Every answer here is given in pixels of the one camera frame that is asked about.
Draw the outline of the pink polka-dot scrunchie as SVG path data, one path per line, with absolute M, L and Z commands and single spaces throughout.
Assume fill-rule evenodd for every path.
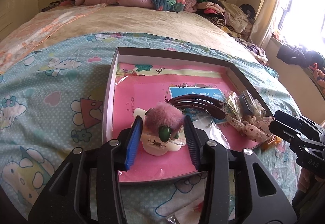
M 269 125 L 275 120 L 274 117 L 263 117 L 257 120 L 255 116 L 247 115 L 246 118 L 240 121 L 230 115 L 226 115 L 227 122 L 242 136 L 247 137 L 251 141 L 261 143 L 273 135 L 269 130 Z

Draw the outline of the cream curtain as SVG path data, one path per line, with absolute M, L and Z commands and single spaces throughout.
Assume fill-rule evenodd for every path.
M 259 48 L 265 48 L 273 32 L 274 18 L 279 0 L 261 0 L 249 40 Z

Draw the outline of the dark red hair clip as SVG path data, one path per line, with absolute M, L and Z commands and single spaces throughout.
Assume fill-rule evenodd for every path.
M 225 103 L 213 97 L 189 94 L 181 95 L 168 100 L 169 104 L 175 108 L 190 108 L 208 112 L 215 119 L 225 119 L 224 112 Z

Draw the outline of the dark clothes on windowsill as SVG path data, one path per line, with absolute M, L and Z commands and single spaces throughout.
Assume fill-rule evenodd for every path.
M 276 57 L 288 65 L 297 65 L 305 70 L 324 97 L 324 57 L 304 46 L 283 44 Z

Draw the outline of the pearl jewelry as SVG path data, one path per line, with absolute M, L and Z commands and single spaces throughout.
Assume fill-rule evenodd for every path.
M 253 106 L 253 115 L 256 119 L 261 119 L 266 116 L 266 110 L 261 105 Z

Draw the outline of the pile of clothes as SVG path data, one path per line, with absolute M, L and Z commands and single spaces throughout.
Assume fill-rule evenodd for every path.
M 248 41 L 256 12 L 251 5 L 236 6 L 223 0 L 196 0 L 196 13 L 222 29 L 262 65 L 268 64 L 264 49 Z

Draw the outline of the beige bed cover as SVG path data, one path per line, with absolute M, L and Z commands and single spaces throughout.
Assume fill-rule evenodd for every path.
M 71 37 L 102 32 L 153 34 L 255 62 L 249 51 L 207 19 L 188 12 L 137 7 L 58 7 L 41 12 L 1 41 L 1 73 L 29 53 Z

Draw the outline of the wooden bead bracelet yellow tassel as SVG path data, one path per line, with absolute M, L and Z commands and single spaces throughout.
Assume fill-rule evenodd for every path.
M 266 151 L 270 149 L 273 146 L 276 146 L 277 144 L 281 143 L 282 139 L 276 135 L 272 135 L 269 139 L 267 139 L 262 145 L 261 150 Z

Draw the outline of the yellow bangles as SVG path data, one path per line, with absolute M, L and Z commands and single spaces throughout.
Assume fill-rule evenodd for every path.
M 227 97 L 225 98 L 225 103 L 228 115 L 240 121 L 243 118 L 244 113 L 239 96 L 236 94 L 236 92 L 230 91 Z

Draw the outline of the small earring card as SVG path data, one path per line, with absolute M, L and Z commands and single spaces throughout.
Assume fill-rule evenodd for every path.
M 228 140 L 215 123 L 213 117 L 209 115 L 201 115 L 197 120 L 193 121 L 193 125 L 195 128 L 205 131 L 210 140 L 215 140 L 226 149 L 230 149 Z

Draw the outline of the cream hair claw clip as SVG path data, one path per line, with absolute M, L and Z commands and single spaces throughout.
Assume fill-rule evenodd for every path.
M 143 120 L 143 130 L 141 135 L 141 142 L 143 149 L 150 155 L 162 156 L 171 152 L 179 151 L 182 147 L 186 145 L 186 137 L 184 135 L 183 127 L 179 130 L 179 137 L 177 139 L 171 137 L 167 142 L 160 140 L 158 135 L 153 134 L 145 126 L 146 110 L 141 108 L 136 108 L 133 117 L 136 118 L 140 116 Z

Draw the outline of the red ball earrings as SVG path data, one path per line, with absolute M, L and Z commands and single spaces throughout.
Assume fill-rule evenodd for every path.
M 198 224 L 203 210 L 203 197 L 182 207 L 166 218 L 168 223 Z

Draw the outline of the Hello Kitty blue bedsheet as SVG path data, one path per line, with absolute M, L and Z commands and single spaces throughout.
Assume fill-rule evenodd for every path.
M 8 199 L 24 219 L 40 189 L 19 189 L 32 172 L 48 180 L 72 148 L 100 146 L 102 125 L 73 123 L 71 103 L 104 99 L 110 65 L 118 47 L 162 49 L 233 62 L 257 89 L 272 112 L 300 110 L 279 82 L 278 74 L 256 62 L 186 41 L 151 34 L 92 34 L 69 38 L 34 51 L 1 76 L 1 199 Z M 24 161 L 36 167 L 20 173 Z

